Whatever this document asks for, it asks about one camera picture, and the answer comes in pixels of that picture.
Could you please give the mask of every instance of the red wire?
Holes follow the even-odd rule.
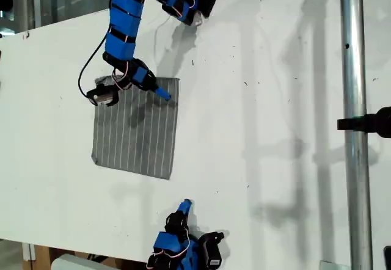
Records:
[[[195,4],[196,4],[196,0],[193,0],[193,5],[190,6],[190,8],[192,9],[195,6]]]

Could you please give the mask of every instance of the black clamp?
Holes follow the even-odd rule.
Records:
[[[86,97],[95,106],[101,103],[112,106],[119,101],[118,87],[115,85],[105,86],[104,84],[98,84],[95,89],[87,92]]]
[[[376,114],[365,114],[353,119],[338,119],[339,131],[362,131],[377,133],[384,138],[391,138],[391,107],[384,107]]]
[[[179,210],[171,213],[166,219],[166,225],[164,226],[164,229],[166,232],[171,233],[172,235],[177,235],[180,239],[180,242],[183,242],[187,238],[186,231],[189,230],[188,216]]]

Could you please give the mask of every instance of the white table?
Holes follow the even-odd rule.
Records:
[[[390,3],[365,0],[369,112],[391,98]],[[77,77],[107,26],[103,11],[0,39],[0,238],[145,261],[189,198],[193,232],[229,232],[223,269],[349,264],[339,0],[217,0],[196,33],[146,2],[136,57],[181,79],[169,181],[91,160]],[[102,52],[84,90],[111,73]],[[369,143],[383,269],[391,141]]]

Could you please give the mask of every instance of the gray cloth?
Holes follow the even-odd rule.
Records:
[[[132,86],[95,108],[92,159],[98,166],[168,180],[174,158],[179,79],[158,78],[170,101]]]

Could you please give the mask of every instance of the black mount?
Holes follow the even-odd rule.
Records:
[[[376,114],[365,114],[353,119],[339,119],[339,131],[362,131],[377,133],[379,136],[391,139],[391,107],[384,107]]]

